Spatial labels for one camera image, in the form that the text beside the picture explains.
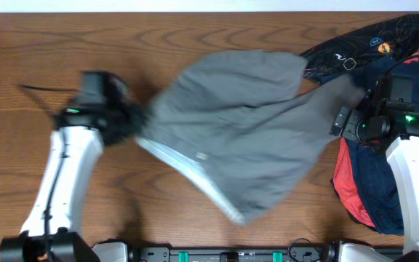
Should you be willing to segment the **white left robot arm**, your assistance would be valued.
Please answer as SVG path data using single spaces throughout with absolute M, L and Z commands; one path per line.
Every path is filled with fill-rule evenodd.
M 127 101 L 115 74 L 85 71 L 81 89 L 54 122 L 47 166 L 20 234 L 5 237 L 0 261 L 131 261 L 126 242 L 109 239 L 90 247 L 81 236 L 84 200 L 92 171 L 106 146 L 139 132 L 145 117 Z

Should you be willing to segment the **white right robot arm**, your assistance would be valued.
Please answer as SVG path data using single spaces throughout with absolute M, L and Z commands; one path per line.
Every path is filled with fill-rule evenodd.
M 419 261 L 419 113 L 412 88 L 411 77 L 387 73 L 376 82 L 370 108 L 342 107 L 330 128 L 331 135 L 386 155 L 404 224 L 400 261 Z

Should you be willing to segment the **grey shorts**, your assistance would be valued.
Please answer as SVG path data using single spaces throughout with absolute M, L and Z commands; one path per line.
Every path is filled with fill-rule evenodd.
M 300 94 L 306 66 L 288 52 L 206 55 L 153 99 L 137 144 L 248 224 L 296 187 L 332 140 L 339 110 L 364 97 L 349 75 Z

